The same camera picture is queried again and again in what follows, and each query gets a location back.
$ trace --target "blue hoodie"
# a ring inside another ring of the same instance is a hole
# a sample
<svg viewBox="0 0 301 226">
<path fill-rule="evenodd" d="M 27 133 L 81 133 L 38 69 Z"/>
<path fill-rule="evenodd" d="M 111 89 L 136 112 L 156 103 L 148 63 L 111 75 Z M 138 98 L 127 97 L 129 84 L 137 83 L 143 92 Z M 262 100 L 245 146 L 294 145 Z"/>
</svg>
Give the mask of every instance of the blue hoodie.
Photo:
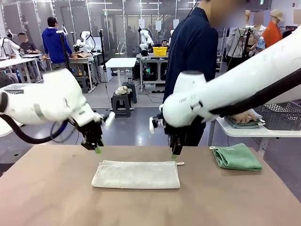
<svg viewBox="0 0 301 226">
<path fill-rule="evenodd" d="M 60 40 L 60 35 L 56 33 L 56 28 L 46 28 L 42 33 L 43 45 L 45 53 L 50 56 L 52 63 L 60 64 L 65 62 L 63 47 Z M 65 37 L 66 51 L 69 55 L 72 51 L 68 45 L 67 39 Z"/>
</svg>

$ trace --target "man in blue hoodie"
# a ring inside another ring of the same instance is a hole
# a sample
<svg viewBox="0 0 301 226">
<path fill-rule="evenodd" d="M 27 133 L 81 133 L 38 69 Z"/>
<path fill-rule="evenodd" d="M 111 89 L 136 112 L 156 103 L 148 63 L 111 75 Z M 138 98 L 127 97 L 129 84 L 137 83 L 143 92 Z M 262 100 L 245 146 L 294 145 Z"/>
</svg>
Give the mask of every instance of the man in blue hoodie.
<svg viewBox="0 0 301 226">
<path fill-rule="evenodd" d="M 43 45 L 45 50 L 45 55 L 43 60 L 46 60 L 49 53 L 52 63 L 58 64 L 60 68 L 65 68 L 65 58 L 63 52 L 63 46 L 61 43 L 60 35 L 56 33 L 58 28 L 58 23 L 56 18 L 50 16 L 47 19 L 48 28 L 46 28 L 42 33 Z M 78 60 L 78 57 L 74 55 L 68 45 L 67 39 L 65 37 L 65 47 L 67 53 L 74 60 Z"/>
</svg>

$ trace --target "gray plastic crate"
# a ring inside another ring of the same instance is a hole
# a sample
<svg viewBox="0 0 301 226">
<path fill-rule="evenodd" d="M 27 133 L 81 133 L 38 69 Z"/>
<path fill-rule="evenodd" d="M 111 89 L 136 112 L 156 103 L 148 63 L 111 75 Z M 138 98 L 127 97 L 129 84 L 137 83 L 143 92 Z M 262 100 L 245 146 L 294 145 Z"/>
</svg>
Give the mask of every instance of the gray plastic crate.
<svg viewBox="0 0 301 226">
<path fill-rule="evenodd" d="M 254 109 L 263 116 L 270 130 L 301 130 L 301 106 L 286 102 L 262 105 Z"/>
</svg>

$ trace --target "orange shirt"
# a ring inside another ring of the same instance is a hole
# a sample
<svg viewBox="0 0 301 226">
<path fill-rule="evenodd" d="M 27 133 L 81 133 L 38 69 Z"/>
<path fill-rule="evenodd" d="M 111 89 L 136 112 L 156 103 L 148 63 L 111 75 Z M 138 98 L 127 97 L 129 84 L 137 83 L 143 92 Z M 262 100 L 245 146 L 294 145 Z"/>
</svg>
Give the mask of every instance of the orange shirt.
<svg viewBox="0 0 301 226">
<path fill-rule="evenodd" d="M 282 34 L 276 24 L 270 22 L 265 31 L 262 33 L 265 44 L 268 47 L 282 40 Z"/>
</svg>

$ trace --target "navy shirt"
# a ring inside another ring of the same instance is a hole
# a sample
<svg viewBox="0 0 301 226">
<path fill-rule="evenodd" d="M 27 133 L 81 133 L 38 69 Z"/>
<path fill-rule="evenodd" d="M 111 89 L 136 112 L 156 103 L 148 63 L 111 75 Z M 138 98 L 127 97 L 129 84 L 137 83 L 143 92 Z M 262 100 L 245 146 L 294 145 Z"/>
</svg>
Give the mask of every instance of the navy shirt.
<svg viewBox="0 0 301 226">
<path fill-rule="evenodd" d="M 183 71 L 200 71 L 205 79 L 215 78 L 218 34 L 211 28 L 205 11 L 195 8 L 173 32 L 168 56 L 164 100 L 174 92 Z"/>
</svg>

